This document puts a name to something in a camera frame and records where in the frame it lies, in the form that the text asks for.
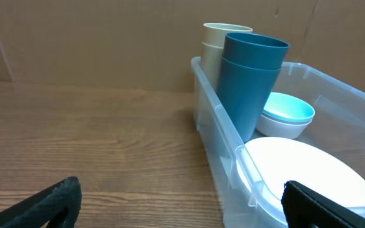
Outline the beige cup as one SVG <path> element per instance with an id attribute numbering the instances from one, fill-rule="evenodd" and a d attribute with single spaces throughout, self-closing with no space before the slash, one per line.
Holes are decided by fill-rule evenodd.
<path id="1" fill-rule="evenodd" d="M 252 33 L 253 28 L 229 23 L 204 23 L 202 42 L 222 48 L 226 34 L 231 32 Z"/>
<path id="2" fill-rule="evenodd" d="M 202 43 L 201 68 L 210 85 L 217 90 L 223 48 Z"/>

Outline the light blue bowl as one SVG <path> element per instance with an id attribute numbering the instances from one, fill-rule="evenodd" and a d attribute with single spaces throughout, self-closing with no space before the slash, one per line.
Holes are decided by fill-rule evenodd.
<path id="1" fill-rule="evenodd" d="M 280 92 L 270 93 L 262 113 L 276 120 L 292 123 L 309 122 L 316 114 L 309 103 Z"/>

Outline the dark blue cup front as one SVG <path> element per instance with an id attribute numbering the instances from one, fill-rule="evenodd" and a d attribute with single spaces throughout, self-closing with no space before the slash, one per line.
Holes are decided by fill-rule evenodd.
<path id="1" fill-rule="evenodd" d="M 254 33 L 226 34 L 223 57 L 233 63 L 261 70 L 276 70 L 290 48 L 281 39 Z"/>

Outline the pink plate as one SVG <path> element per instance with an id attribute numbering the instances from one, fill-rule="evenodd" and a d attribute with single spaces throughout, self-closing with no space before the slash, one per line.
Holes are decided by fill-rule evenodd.
<path id="1" fill-rule="evenodd" d="M 247 169 L 259 171 L 261 198 L 282 210 L 284 184 L 297 181 L 343 207 L 365 206 L 365 180 L 334 156 L 282 137 L 260 137 L 245 144 Z"/>

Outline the beige cup front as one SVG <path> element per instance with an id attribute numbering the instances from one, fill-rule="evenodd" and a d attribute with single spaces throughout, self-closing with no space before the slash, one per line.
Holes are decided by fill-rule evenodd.
<path id="1" fill-rule="evenodd" d="M 217 90 L 223 48 L 202 43 L 201 68 L 210 85 Z"/>

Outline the dark blue cup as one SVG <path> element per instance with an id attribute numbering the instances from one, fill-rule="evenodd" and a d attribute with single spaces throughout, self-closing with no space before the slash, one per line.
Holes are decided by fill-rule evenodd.
<path id="1" fill-rule="evenodd" d="M 216 93 L 243 142 L 251 139 L 280 71 L 250 68 L 222 58 Z"/>
<path id="2" fill-rule="evenodd" d="M 254 33 L 226 34 L 223 57 L 233 63 L 261 70 L 276 70 L 290 48 L 281 39 Z"/>

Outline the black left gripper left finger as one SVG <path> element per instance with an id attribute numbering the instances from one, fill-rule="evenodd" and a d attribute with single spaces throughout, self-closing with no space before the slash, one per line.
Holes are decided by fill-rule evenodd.
<path id="1" fill-rule="evenodd" d="M 82 202 L 80 182 L 68 177 L 0 212 L 0 228 L 74 228 Z"/>

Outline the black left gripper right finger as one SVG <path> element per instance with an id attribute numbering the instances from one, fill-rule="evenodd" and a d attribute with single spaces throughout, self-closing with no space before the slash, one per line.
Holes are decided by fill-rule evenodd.
<path id="1" fill-rule="evenodd" d="M 345 208 L 294 180 L 281 204 L 289 228 L 365 228 L 365 206 Z"/>

